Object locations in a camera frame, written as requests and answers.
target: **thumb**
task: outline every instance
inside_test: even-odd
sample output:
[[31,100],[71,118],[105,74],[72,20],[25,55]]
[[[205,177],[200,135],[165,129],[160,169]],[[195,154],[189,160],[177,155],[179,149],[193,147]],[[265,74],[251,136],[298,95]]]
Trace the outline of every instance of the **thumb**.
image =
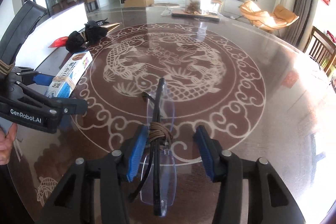
[[6,136],[7,139],[10,139],[12,142],[15,141],[17,134],[17,124],[13,123],[8,130],[8,134]]

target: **circular table pattern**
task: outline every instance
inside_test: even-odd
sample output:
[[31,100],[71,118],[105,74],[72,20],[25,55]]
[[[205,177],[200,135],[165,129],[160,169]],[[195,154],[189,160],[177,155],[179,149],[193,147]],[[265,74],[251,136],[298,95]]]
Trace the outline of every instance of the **circular table pattern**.
[[88,112],[73,119],[105,151],[118,148],[147,123],[141,93],[154,92],[161,77],[175,106],[171,149],[177,164],[201,161],[192,140],[198,125],[230,149],[250,134],[263,113],[265,85],[256,64],[206,28],[136,25],[103,38],[90,52],[91,67],[74,91],[88,101]]

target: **cardboard box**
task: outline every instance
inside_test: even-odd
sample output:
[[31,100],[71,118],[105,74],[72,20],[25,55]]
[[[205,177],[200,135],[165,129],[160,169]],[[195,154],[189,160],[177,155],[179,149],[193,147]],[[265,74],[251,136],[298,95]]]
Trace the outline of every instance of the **cardboard box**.
[[[77,85],[78,81],[80,80],[83,73],[91,62],[92,56],[89,51],[75,53],[65,63],[57,76],[69,76],[72,79],[73,83]],[[52,81],[44,95],[49,98],[69,98],[72,91],[73,90],[71,89],[69,84],[65,81]]]
[[154,4],[154,0],[125,0],[124,7],[149,7]]

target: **blue gripper pad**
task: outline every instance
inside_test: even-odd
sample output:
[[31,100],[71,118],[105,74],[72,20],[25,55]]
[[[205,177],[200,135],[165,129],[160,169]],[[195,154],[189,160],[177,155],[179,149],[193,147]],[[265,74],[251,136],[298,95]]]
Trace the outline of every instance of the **blue gripper pad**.
[[126,180],[133,181],[137,175],[140,165],[141,157],[148,138],[148,127],[144,125],[138,126],[133,138],[126,140],[124,143],[127,145],[124,151],[124,166],[126,167]]
[[212,182],[218,182],[226,175],[226,165],[221,162],[220,154],[222,147],[217,140],[209,137],[204,126],[198,126],[193,136],[197,143],[199,153],[201,154],[205,173],[210,177]]

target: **red plastic packet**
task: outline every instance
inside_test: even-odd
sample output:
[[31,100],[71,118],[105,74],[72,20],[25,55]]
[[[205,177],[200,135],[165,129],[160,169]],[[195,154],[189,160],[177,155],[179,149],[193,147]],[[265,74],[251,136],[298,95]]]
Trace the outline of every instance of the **red plastic packet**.
[[65,47],[65,43],[67,42],[67,40],[68,40],[68,37],[57,38],[48,48]]

